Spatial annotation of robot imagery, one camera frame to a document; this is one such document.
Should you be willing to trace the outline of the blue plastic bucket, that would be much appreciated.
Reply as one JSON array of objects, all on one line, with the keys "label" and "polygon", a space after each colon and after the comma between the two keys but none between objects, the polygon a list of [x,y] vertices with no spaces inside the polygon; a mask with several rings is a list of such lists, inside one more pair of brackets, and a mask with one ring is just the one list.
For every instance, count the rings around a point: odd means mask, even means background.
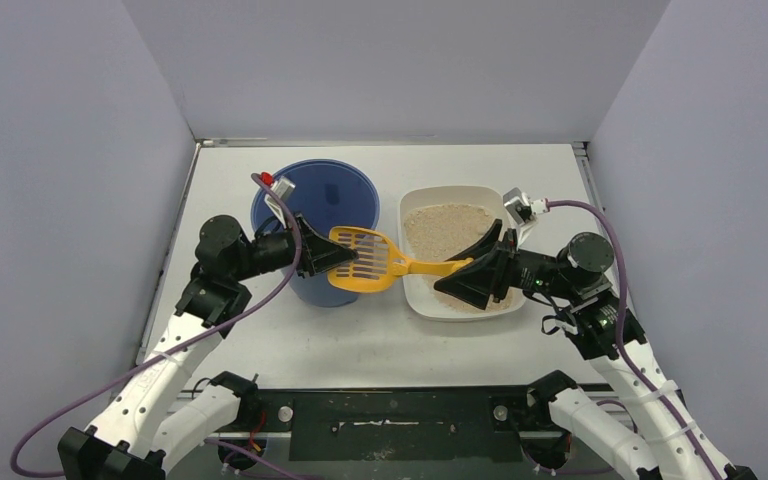
[{"label": "blue plastic bucket", "polygon": [[[303,160],[275,171],[273,176],[286,177],[295,184],[286,205],[291,211],[302,213],[313,229],[324,236],[335,226],[377,226],[378,191],[367,175],[348,163]],[[316,307],[341,307],[359,298],[356,293],[331,286],[325,275],[295,277],[289,286],[302,301]]]}]

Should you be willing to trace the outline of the white plastic litter tray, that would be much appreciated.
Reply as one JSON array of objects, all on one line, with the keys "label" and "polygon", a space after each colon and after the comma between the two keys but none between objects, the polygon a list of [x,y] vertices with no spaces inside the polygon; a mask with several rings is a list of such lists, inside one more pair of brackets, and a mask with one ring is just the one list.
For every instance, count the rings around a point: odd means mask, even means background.
[{"label": "white plastic litter tray", "polygon": [[[496,216],[496,219],[501,219],[505,227],[509,225],[508,215],[502,206],[502,197],[491,188],[482,186],[439,186],[414,190],[406,193],[399,205],[397,243],[403,253],[411,258],[414,257],[406,240],[406,234],[403,231],[403,222],[406,216],[419,208],[446,203],[481,206]],[[411,309],[428,320],[443,322],[478,321],[515,312],[525,304],[525,299],[521,295],[511,292],[508,294],[508,296],[511,295],[513,297],[511,308],[504,311],[475,315],[447,311],[441,308],[441,305],[435,301],[426,283],[420,276],[424,275],[410,275],[406,277],[403,280],[404,291]]]}]

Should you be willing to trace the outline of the yellow slotted litter scoop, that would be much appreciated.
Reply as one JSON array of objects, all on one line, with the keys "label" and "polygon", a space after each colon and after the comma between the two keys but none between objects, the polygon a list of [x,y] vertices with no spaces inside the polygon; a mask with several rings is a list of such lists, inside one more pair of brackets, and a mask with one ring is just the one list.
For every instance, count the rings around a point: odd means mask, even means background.
[{"label": "yellow slotted litter scoop", "polygon": [[359,294],[388,290],[408,275],[446,277],[469,265],[473,259],[425,262],[404,255],[380,232],[353,226],[333,227],[329,239],[349,247],[357,258],[327,274],[331,286]]}]

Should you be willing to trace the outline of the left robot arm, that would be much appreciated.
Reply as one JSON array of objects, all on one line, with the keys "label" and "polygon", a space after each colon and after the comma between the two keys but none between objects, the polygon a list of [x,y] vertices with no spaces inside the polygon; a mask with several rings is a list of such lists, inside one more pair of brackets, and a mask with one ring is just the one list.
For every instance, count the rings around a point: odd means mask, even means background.
[{"label": "left robot arm", "polygon": [[163,479],[215,431],[259,415],[254,382],[228,372],[175,413],[169,409],[251,301],[244,280],[282,268],[316,276],[357,258],[301,214],[295,220],[296,228],[253,238],[228,215],[202,226],[191,279],[141,372],[87,427],[61,437],[57,450],[66,478]]}]

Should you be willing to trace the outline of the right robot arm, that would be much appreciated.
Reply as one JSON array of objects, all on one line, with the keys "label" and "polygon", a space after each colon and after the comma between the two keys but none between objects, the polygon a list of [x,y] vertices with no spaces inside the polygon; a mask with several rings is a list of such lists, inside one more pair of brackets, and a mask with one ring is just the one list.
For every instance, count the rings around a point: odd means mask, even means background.
[{"label": "right robot arm", "polygon": [[583,232],[550,256],[517,248],[515,237],[495,221],[456,255],[465,266],[438,279],[435,290],[479,309],[512,290],[543,297],[553,310],[552,330],[603,377],[633,425],[624,426],[561,371],[530,385],[528,414],[571,433],[624,479],[754,478],[704,434],[643,328],[614,293],[606,276],[617,262],[609,241]]}]

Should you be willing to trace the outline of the beige cat litter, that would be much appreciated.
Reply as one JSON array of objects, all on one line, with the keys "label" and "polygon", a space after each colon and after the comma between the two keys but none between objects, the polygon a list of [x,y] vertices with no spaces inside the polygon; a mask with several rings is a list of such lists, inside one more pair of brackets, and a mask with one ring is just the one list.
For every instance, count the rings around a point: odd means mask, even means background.
[{"label": "beige cat litter", "polygon": [[[403,231],[414,254],[413,258],[427,262],[443,262],[478,242],[491,228],[495,219],[496,216],[481,206],[446,203],[410,212],[404,219]],[[420,278],[426,283],[435,301],[447,311],[475,315],[511,308],[511,295],[499,303],[490,301],[487,310],[481,310],[435,291],[434,281],[440,277],[424,275]]]}]

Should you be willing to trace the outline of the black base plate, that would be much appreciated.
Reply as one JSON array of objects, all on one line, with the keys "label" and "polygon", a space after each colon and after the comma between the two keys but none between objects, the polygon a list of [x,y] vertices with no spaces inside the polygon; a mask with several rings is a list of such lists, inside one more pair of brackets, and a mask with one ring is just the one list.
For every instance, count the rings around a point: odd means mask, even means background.
[{"label": "black base plate", "polygon": [[292,461],[521,462],[557,466],[572,438],[530,405],[524,386],[266,389],[265,433],[290,436]]}]

